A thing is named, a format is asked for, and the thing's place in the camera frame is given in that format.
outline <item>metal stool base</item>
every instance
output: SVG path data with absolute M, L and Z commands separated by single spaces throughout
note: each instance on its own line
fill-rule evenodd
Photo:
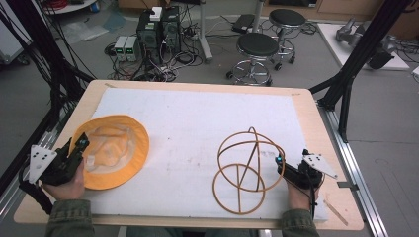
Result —
M 284 56 L 292 55 L 289 59 L 289 63 L 291 64 L 295 61 L 295 46 L 288 39 L 278 39 L 278 44 L 280 45 L 280 50 L 278 50 L 271 60 L 274 64 L 277 61 L 277 64 L 275 64 L 275 70 L 277 71 L 279 71 L 283 65 Z
M 268 68 L 262 62 L 254 59 L 238 62 L 227 73 L 227 78 L 234 78 L 234 85 L 259 86 L 266 84 L 267 86 L 271 86 L 272 84 L 271 74 Z

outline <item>gray floor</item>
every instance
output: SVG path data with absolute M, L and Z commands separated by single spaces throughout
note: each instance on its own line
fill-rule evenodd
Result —
M 63 24 L 88 19 L 89 27 L 102 26 L 113 17 L 112 8 L 99 14 L 79 11 L 60 19 Z M 208 29 L 222 18 L 208 20 Z M 136 21 L 92 41 L 72 45 L 98 78 L 113 72 L 104 48 L 117 36 L 134 34 Z M 228 24 L 217 24 L 209 34 L 231 34 Z M 181 69 L 175 82 L 231 84 L 225 73 L 243 57 L 235 49 L 237 38 L 208 38 L 213 61 Z M 334 76 L 339 65 L 319 33 L 300 34 L 295 64 L 271 70 L 274 87 L 310 88 Z M 419 232 L 419 84 L 408 71 L 362 70 L 355 80 L 348 122 L 348 139 L 389 236 L 417 236 Z M 0 173 L 19 152 L 49 108 L 48 86 L 33 64 L 12 64 L 0 72 Z M 314 95 L 320 99 L 324 92 Z M 0 224 L 1 236 L 43 236 L 44 226 L 13 221 L 16 205 Z M 98 226 L 97 236 L 117 236 L 118 227 Z M 320 231 L 321 236 L 371 236 L 362 231 Z

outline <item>power supply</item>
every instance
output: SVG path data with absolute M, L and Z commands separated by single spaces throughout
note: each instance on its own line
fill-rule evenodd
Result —
M 128 37 L 124 46 L 127 61 L 137 61 L 140 58 L 139 44 L 137 37 Z
M 141 55 L 147 56 L 144 64 L 150 64 L 151 59 L 155 64 L 161 64 L 160 46 L 162 43 L 161 23 L 150 21 L 150 13 L 144 11 L 139 16 L 136 35 L 141 48 Z
M 125 46 L 127 39 L 128 37 L 118 37 L 118 40 L 115 43 L 114 49 L 119 61 L 126 61 Z
M 172 53 L 181 51 L 181 24 L 179 17 L 179 6 L 164 9 L 161 19 L 163 27 L 163 37 L 166 42 L 166 49 L 169 48 Z

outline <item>cardboard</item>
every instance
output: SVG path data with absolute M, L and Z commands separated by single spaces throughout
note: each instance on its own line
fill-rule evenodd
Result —
M 388 32 L 399 40 L 419 40 L 419 1 L 407 6 Z

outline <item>stool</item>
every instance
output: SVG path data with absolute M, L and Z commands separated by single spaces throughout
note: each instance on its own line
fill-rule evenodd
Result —
M 278 52 L 279 45 L 271 37 L 259 33 L 248 33 L 237 40 L 237 50 L 248 57 L 240 61 L 227 72 L 228 79 L 235 78 L 239 82 L 256 86 L 266 83 L 271 86 L 272 79 L 268 68 L 261 61 L 268 61 Z
M 289 55 L 292 53 L 293 56 L 290 58 L 289 63 L 293 63 L 295 61 L 295 47 L 288 39 L 285 39 L 285 34 L 287 31 L 299 29 L 302 25 L 304 25 L 305 17 L 293 10 L 277 9 L 269 14 L 269 21 L 274 26 L 280 28 L 280 31 L 277 32 L 278 44 L 280 46 L 280 50 L 278 51 L 277 55 L 280 56 L 280 61 L 277 63 L 277 65 L 275 65 L 275 70 L 278 71 L 283 65 L 282 59 L 284 55 Z

